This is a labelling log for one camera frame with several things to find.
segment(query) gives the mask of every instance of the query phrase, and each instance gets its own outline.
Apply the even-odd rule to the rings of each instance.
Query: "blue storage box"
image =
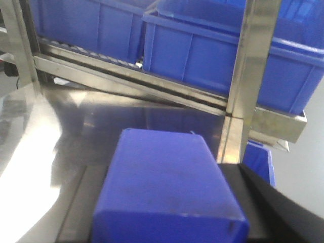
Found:
[[[249,142],[243,158],[243,163],[275,187],[275,174],[271,151],[262,144]]]
[[[143,54],[142,15],[154,0],[30,0],[40,36],[135,63]]]
[[[92,243],[243,243],[249,225],[199,135],[124,130]]]
[[[246,0],[161,0],[160,15],[239,36]],[[324,1],[282,0],[272,45],[324,57]]]
[[[229,94],[238,36],[144,14],[143,69]],[[324,74],[324,59],[272,46],[258,104],[300,114]]]

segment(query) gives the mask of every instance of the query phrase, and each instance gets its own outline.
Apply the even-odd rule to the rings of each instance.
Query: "metal post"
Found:
[[[220,163],[239,163],[243,159],[280,4],[281,0],[247,0],[226,109],[229,117],[236,122],[241,119],[243,125],[238,142],[221,140],[224,144],[219,150]],[[222,136],[228,136],[231,127],[224,126]],[[227,160],[233,157],[227,153],[235,150],[240,152],[238,160]]]
[[[4,18],[12,54],[15,57],[20,82],[22,85],[34,83],[39,90],[38,74],[33,61],[33,52],[39,51],[36,35],[30,31],[26,18],[30,17],[29,6],[26,1],[0,0],[0,9]]]

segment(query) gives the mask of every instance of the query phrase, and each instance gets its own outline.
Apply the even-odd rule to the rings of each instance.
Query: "metal bar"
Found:
[[[0,27],[0,51],[2,52],[12,51],[7,30],[2,27]]]
[[[24,1],[0,0],[0,9],[4,18],[11,44],[12,54],[15,57],[20,82],[27,85],[34,83],[36,90],[39,90],[37,71],[34,66],[31,49],[31,39],[26,30],[26,23],[23,16]]]
[[[242,130],[243,119],[225,117],[217,155],[218,163],[236,164],[240,161]]]
[[[64,58],[65,60],[68,60],[70,62],[86,64],[92,66],[92,68],[102,69],[109,72],[111,75],[124,76],[125,78],[140,80],[148,86],[156,86],[157,88],[164,90],[168,89],[181,95],[191,96],[194,99],[206,101],[221,107],[226,107],[227,105],[227,99],[220,95],[189,87],[188,85],[183,85],[176,81],[174,82],[148,73],[143,73],[140,69],[134,70],[119,66],[113,63],[102,61],[98,58],[86,56],[53,45],[41,44],[41,48],[44,54],[53,55],[54,57],[58,57],[60,59]]]
[[[296,143],[306,124],[307,118],[304,113],[288,116],[257,107],[254,111],[251,130]]]
[[[280,4],[281,0],[247,0],[226,109],[232,117],[244,121],[240,142],[241,160],[249,138]]]
[[[73,64],[68,61],[60,60],[54,57],[49,57],[43,54],[38,54],[34,57],[37,69],[57,75],[71,81],[87,86],[91,82],[91,87],[116,93],[123,91],[125,87],[135,88],[144,91],[151,95],[176,102],[194,109],[202,110],[211,114],[225,115],[225,111],[218,107],[212,107],[212,104],[203,104],[201,101],[190,99],[188,96],[178,94],[175,91],[167,93],[166,90],[160,90],[156,87],[150,87],[147,83],[136,83],[127,80],[125,77],[116,77],[107,73],[96,71],[92,68],[87,68],[81,65]]]

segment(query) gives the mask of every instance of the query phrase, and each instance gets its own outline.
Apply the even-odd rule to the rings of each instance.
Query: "reflective metal surface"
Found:
[[[280,5],[281,0],[247,0],[226,108],[232,117],[243,119],[241,159],[249,139]]]
[[[44,85],[0,99],[0,242],[87,242],[122,129],[201,134],[218,151],[224,117]]]
[[[243,120],[239,118],[225,117],[223,132],[217,155],[218,163],[237,164],[242,156],[241,136]]]

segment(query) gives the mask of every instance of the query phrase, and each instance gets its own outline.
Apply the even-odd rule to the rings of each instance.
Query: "metal rail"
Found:
[[[236,147],[232,148],[232,142],[222,139],[224,145],[218,158],[221,163],[237,164],[243,160],[280,5],[281,0],[247,1],[226,108],[233,121],[229,122],[231,126],[224,126],[222,135],[228,138],[228,134],[239,133],[237,127],[243,123],[241,136],[237,137],[241,141],[236,141]],[[236,150],[240,153],[233,159],[232,151]]]

